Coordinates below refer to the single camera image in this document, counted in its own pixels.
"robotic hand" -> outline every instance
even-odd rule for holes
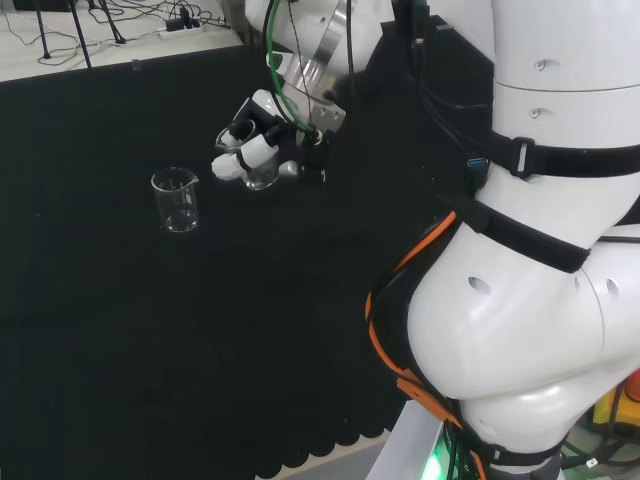
[[[336,82],[349,73],[349,3],[292,2],[288,14],[276,15],[279,0],[246,2],[249,22],[262,29],[269,11],[273,40],[294,54],[278,54],[281,61],[276,66],[270,65],[269,60],[276,59],[270,52],[267,65],[274,78],[284,78],[282,91],[276,95],[255,92],[218,136],[216,146],[224,154],[211,164],[218,179],[242,178],[251,190],[272,185],[282,173],[324,182],[327,151],[346,115],[332,99]],[[366,68],[382,37],[380,23],[390,20],[392,12],[391,4],[380,0],[362,0],[352,10],[351,51],[357,72]]]
[[[385,4],[353,9],[356,71],[390,20]],[[640,226],[614,227],[640,196],[640,3],[492,5],[500,152],[476,197],[452,205],[463,223],[413,294],[408,336],[422,378],[459,401],[458,423],[485,452],[481,477],[555,480],[567,432],[640,367]],[[247,0],[258,29],[267,10]],[[256,92],[221,133],[218,178],[271,184],[291,159],[284,145],[313,150],[339,128],[327,92],[348,73],[345,11],[345,0],[292,3],[299,48],[289,16],[271,19],[300,55],[278,68],[282,94]],[[296,106],[284,114],[283,96]]]

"empty glass beaker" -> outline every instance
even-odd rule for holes
[[[167,168],[151,177],[162,225],[169,232],[188,232],[198,225],[196,177],[184,168]]]

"black strap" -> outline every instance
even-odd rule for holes
[[[473,429],[466,424],[466,422],[462,421],[461,423],[465,425],[464,429],[452,424],[452,427],[455,429],[455,435],[461,439],[471,451],[475,452],[483,463],[487,465],[491,464],[510,467],[529,467],[533,465],[540,465],[549,457],[558,453],[567,439],[567,437],[563,438],[560,443],[543,452],[510,452],[500,445],[483,442]]]
[[[236,160],[238,160],[238,163],[245,172],[249,173],[251,170],[253,170],[249,165],[247,165],[247,162],[245,162],[242,150],[238,150],[236,152]]]
[[[578,271],[591,253],[520,223],[473,198],[460,196],[445,201],[476,233],[562,272]]]
[[[487,156],[520,178],[604,178],[640,172],[640,145],[602,150],[555,148],[536,145],[530,138],[511,140],[493,134],[487,142]]]

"black table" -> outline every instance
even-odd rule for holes
[[[364,299],[463,162],[385,45],[323,188],[212,180],[217,133],[268,85],[244,48],[0,84],[3,478],[252,479],[393,427]],[[435,84],[486,93],[473,62]],[[191,234],[159,228],[167,166],[201,180]]]

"green cable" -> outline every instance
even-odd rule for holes
[[[297,112],[294,110],[291,103],[289,102],[289,99],[282,91],[282,86],[278,81],[278,73],[275,68],[275,58],[273,56],[273,24],[276,18],[276,12],[278,11],[279,5],[280,5],[280,0],[274,0],[273,8],[271,10],[271,16],[269,18],[269,23],[267,25],[267,53],[269,55],[269,67],[271,67],[271,78],[273,79],[273,85],[276,89],[276,93],[282,100],[282,103],[284,104],[285,108],[289,112],[289,115],[291,115],[291,118],[293,118],[293,121],[296,124],[296,127],[298,127],[304,133],[313,133],[314,129],[311,128],[304,120],[302,120],[298,116]]]

